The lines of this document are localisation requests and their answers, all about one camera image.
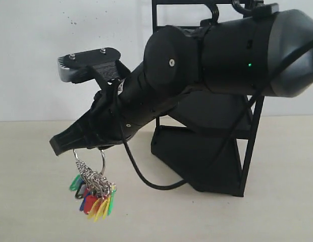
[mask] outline screw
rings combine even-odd
[[[75,59],[76,56],[75,56],[75,54],[70,54],[70,55],[69,55],[69,58],[70,58],[70,59]]]
[[[175,62],[174,59],[170,59],[170,60],[169,60],[169,65],[170,65],[171,67],[174,67],[175,64],[176,64],[176,62]]]
[[[101,48],[100,49],[100,53],[106,54],[106,49],[105,48]]]

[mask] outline robotic arm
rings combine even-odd
[[[309,16],[279,12],[273,4],[255,8],[250,17],[194,31],[166,26],[151,36],[143,62],[132,72],[112,48],[66,55],[59,58],[62,81],[96,79],[101,90],[91,108],[50,144],[56,155],[122,144],[123,137],[130,140],[195,90],[242,95],[260,90],[262,96],[295,97],[313,83],[313,48],[262,86],[288,56],[311,41]]]

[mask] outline black metal stand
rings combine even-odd
[[[198,0],[152,0],[153,31],[157,24],[157,5],[205,4]],[[230,4],[230,0],[216,0]],[[241,1],[251,8],[252,0]],[[254,113],[250,109],[236,129],[218,162],[207,172],[210,159],[219,148],[228,128],[245,107],[246,96],[193,92],[181,101],[169,116],[186,127],[163,126],[156,119],[151,152],[200,192],[244,196],[264,97],[257,100]],[[243,166],[237,140],[248,140]]]

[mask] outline green key tag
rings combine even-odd
[[[113,191],[111,194],[111,201],[110,201],[110,205],[108,207],[108,216],[112,213],[113,210],[113,206],[114,206],[114,194],[116,192],[115,186],[113,186]]]
[[[76,178],[73,180],[73,182],[71,183],[69,190],[71,191],[76,191],[78,190],[80,184],[82,182],[82,179],[80,177],[80,175],[77,175]]]

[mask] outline keychain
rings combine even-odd
[[[82,199],[79,210],[87,215],[88,219],[105,219],[112,212],[114,195],[117,190],[114,183],[110,183],[103,175],[106,167],[104,151],[101,150],[102,170],[93,171],[78,158],[76,150],[74,156],[79,175],[71,183],[69,190],[76,191],[75,198]]]

